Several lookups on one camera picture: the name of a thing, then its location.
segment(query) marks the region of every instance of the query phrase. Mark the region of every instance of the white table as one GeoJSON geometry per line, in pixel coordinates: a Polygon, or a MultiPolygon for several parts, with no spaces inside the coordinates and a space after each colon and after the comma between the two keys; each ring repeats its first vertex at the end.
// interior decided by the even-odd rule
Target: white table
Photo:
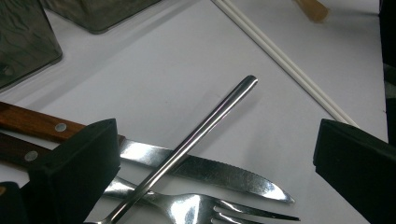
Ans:
{"type": "MultiPolygon", "coordinates": [[[[234,0],[364,131],[387,141],[378,3],[321,2],[331,14],[315,24],[293,1],[234,0]]],[[[258,86],[191,154],[263,175],[297,203],[169,176],[154,190],[209,194],[297,216],[302,223],[367,223],[315,173],[318,127],[329,114],[211,1],[163,0],[102,35],[48,16],[64,58],[0,93],[0,101],[83,124],[115,118],[128,138],[172,148],[251,74],[258,86]]],[[[123,162],[119,175],[138,184],[149,172],[123,162]]],[[[22,186],[28,176],[0,164],[0,181],[22,186]]],[[[101,199],[89,220],[101,219],[117,203],[101,199]]],[[[125,223],[166,221],[151,208],[134,206],[125,223]]]]}

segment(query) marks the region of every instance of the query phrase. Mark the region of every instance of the wooden handle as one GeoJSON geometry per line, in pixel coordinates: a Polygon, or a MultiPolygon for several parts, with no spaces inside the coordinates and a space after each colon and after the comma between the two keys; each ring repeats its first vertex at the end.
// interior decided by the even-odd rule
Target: wooden handle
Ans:
{"type": "Polygon", "coordinates": [[[50,152],[47,148],[0,133],[0,161],[29,169],[36,159],[50,152]]]}
{"type": "Polygon", "coordinates": [[[322,22],[329,14],[329,9],[317,0],[296,0],[296,2],[311,21],[322,22]]]}
{"type": "Polygon", "coordinates": [[[0,126],[53,142],[63,142],[85,126],[0,102],[0,126]]]}

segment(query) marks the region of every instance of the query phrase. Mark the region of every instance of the white chopstick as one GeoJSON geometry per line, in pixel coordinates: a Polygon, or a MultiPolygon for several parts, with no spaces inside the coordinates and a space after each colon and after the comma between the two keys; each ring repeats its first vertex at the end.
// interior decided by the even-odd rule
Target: white chopstick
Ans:
{"type": "Polygon", "coordinates": [[[230,0],[212,0],[230,19],[273,58],[301,87],[305,89],[335,120],[359,126],[282,52],[254,23],[249,20],[230,0]]]}

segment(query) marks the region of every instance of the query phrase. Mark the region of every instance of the knife handle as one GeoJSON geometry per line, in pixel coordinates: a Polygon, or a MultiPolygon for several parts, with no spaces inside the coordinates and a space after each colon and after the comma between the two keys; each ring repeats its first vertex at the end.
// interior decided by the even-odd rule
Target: knife handle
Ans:
{"type": "Polygon", "coordinates": [[[61,143],[85,126],[0,102],[2,128],[61,143]]]}
{"type": "Polygon", "coordinates": [[[47,148],[0,133],[0,161],[29,169],[36,159],[50,152],[47,148]]]}

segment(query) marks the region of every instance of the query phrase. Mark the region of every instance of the steak knife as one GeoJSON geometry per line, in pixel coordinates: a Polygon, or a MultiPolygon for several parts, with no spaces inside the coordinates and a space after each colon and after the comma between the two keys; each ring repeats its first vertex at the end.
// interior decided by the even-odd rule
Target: steak knife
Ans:
{"type": "MultiPolygon", "coordinates": [[[[0,102],[0,127],[61,143],[84,125],[0,102]]],[[[170,149],[139,143],[121,135],[119,141],[122,159],[149,167],[157,167],[171,153],[170,149]]],[[[285,190],[268,179],[219,161],[188,156],[169,174],[284,203],[295,202],[285,190]]]]}

